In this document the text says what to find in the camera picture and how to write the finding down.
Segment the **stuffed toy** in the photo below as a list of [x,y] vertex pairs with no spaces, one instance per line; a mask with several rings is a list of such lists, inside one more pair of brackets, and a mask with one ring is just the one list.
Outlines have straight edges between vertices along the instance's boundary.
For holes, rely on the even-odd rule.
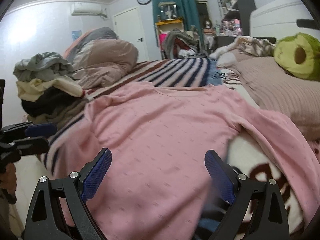
[[320,81],[320,42],[311,35],[298,33],[280,40],[274,58],[295,77]]

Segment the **white door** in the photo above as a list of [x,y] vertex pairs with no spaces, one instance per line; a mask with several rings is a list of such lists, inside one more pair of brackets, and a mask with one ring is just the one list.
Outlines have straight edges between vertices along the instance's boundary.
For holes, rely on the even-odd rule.
[[136,46],[139,51],[138,62],[147,61],[148,53],[139,9],[129,9],[114,15],[113,19],[119,39],[131,42]]

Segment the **blue cloth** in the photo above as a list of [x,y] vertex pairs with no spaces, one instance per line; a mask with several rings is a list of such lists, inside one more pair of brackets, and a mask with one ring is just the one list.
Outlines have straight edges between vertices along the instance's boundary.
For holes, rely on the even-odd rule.
[[212,84],[214,86],[222,85],[222,79],[220,76],[220,70],[216,67],[217,61],[210,60],[210,70],[208,73],[207,84]]
[[158,15],[161,15],[161,11],[158,7],[158,4],[160,2],[172,1],[176,2],[177,4],[178,16],[183,17],[184,29],[186,31],[191,31],[191,25],[194,25],[198,29],[201,43],[204,44],[196,0],[152,0],[154,22],[157,23]]

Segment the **blue gripper pad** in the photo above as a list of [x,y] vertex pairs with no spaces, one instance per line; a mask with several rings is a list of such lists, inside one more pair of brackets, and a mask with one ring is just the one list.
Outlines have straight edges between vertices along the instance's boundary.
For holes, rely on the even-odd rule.
[[210,151],[205,154],[204,165],[213,180],[214,186],[219,191],[221,198],[232,205],[236,199],[233,192],[233,184],[228,175],[224,172],[223,168],[220,166],[219,162],[216,160],[216,157],[213,156]]
[[84,203],[92,199],[97,192],[105,174],[107,173],[112,161],[112,154],[109,149],[106,149],[95,166],[83,182],[83,190],[81,194]]
[[43,123],[43,124],[33,124],[30,125],[25,131],[24,134],[27,137],[50,137],[55,135],[57,132],[57,127],[53,123]]

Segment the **rolled-up comforter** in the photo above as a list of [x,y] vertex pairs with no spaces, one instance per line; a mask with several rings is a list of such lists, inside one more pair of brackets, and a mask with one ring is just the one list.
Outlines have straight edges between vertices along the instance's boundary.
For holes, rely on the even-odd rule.
[[117,39],[117,35],[109,27],[102,27],[88,31],[72,43],[64,53],[63,57],[72,64],[75,56],[81,51],[84,45],[93,40],[103,39]]
[[127,75],[136,65],[138,49],[127,41],[93,40],[87,43],[73,60],[73,74],[78,84],[87,90],[108,87]]

